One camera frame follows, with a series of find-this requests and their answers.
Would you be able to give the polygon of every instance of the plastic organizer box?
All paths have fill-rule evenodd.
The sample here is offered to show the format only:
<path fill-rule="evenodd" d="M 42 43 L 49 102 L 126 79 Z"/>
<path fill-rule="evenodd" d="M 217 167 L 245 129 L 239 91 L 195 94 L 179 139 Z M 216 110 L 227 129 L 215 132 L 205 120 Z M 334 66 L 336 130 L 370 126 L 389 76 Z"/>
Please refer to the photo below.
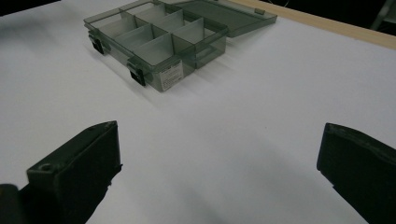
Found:
<path fill-rule="evenodd" d="M 229 1 L 139 0 L 84 20 L 93 47 L 131 77 L 166 91 L 224 53 L 235 37 L 276 21 L 276 15 Z"/>

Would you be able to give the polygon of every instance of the white surface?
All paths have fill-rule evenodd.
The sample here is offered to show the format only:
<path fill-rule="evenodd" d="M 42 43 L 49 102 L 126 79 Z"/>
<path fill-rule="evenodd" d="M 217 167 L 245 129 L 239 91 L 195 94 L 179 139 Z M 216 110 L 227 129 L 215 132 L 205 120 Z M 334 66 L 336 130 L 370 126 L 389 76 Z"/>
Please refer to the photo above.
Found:
<path fill-rule="evenodd" d="M 124 164 L 89 223 L 365 223 L 316 169 L 326 122 L 396 147 L 396 51 L 278 18 L 165 93 L 92 47 L 67 1 L 0 18 L 0 180 L 117 120 Z"/>

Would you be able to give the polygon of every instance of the tackle box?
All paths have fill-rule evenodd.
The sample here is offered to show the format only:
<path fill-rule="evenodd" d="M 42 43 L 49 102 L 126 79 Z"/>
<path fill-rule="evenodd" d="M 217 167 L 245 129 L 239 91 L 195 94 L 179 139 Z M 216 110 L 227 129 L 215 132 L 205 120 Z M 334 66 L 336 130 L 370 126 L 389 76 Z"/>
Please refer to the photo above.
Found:
<path fill-rule="evenodd" d="M 131 77 L 166 91 L 224 53 L 235 37 L 276 21 L 276 15 L 227 0 L 138 0 L 84 20 L 93 47 Z"/>

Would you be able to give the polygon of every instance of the label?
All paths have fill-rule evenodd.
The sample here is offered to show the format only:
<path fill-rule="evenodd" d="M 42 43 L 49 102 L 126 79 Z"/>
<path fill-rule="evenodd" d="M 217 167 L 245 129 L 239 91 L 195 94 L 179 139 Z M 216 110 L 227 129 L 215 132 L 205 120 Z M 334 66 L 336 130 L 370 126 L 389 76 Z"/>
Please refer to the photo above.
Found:
<path fill-rule="evenodd" d="M 168 69 L 165 69 L 160 73 L 161 84 L 163 85 L 163 91 L 168 90 L 175 84 L 177 84 L 181 79 L 183 79 L 183 63 L 178 62 L 170 66 Z"/>

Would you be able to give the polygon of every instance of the transparent lid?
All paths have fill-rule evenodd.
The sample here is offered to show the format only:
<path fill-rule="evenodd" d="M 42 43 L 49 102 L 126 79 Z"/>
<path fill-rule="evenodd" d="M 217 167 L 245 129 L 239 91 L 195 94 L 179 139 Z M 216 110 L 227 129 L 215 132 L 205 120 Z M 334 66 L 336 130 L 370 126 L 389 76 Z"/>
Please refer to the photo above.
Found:
<path fill-rule="evenodd" d="M 244 7 L 227 0 L 163 0 L 201 17 L 217 21 L 229 29 L 228 37 L 256 30 L 276 21 L 276 15 L 261 9 Z"/>

